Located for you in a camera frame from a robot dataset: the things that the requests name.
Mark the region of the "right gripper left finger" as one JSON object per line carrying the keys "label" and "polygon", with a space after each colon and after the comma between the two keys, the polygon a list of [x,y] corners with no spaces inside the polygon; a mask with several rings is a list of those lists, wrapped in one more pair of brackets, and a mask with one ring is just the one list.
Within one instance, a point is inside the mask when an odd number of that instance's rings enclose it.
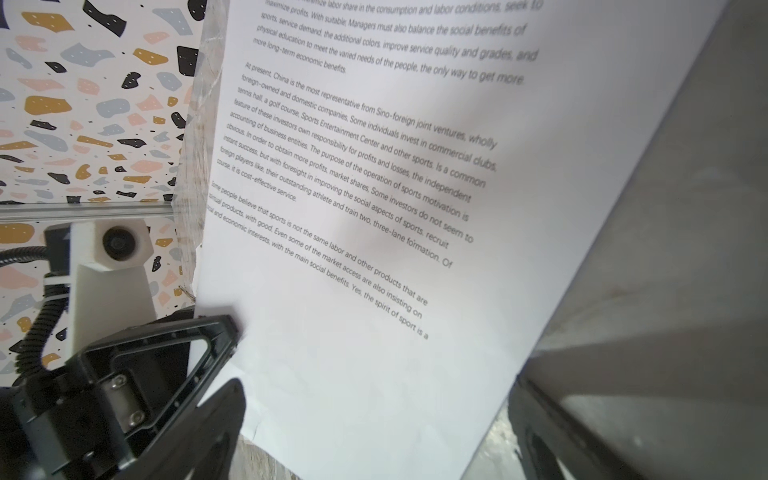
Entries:
{"label": "right gripper left finger", "polygon": [[232,379],[142,454],[121,479],[227,479],[246,409]]}

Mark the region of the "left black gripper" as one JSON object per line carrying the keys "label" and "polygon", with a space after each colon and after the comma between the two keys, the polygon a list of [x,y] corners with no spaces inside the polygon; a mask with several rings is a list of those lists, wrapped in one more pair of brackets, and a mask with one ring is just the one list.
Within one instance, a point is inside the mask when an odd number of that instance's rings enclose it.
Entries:
{"label": "left black gripper", "polygon": [[114,477],[179,423],[239,337],[229,315],[156,321],[2,389],[2,478]]}

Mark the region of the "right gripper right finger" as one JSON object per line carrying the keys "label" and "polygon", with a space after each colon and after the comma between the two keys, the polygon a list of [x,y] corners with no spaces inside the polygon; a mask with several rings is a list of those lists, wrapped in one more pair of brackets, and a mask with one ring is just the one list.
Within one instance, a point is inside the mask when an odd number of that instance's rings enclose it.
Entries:
{"label": "right gripper right finger", "polygon": [[527,479],[643,477],[527,377],[515,380],[507,411]]}

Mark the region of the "beige manila folder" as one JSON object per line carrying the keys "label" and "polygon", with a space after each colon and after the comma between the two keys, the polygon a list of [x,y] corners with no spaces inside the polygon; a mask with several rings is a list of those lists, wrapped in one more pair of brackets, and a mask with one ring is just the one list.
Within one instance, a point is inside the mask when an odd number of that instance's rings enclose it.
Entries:
{"label": "beige manila folder", "polygon": [[649,479],[767,475],[767,5],[731,1],[527,363]]}

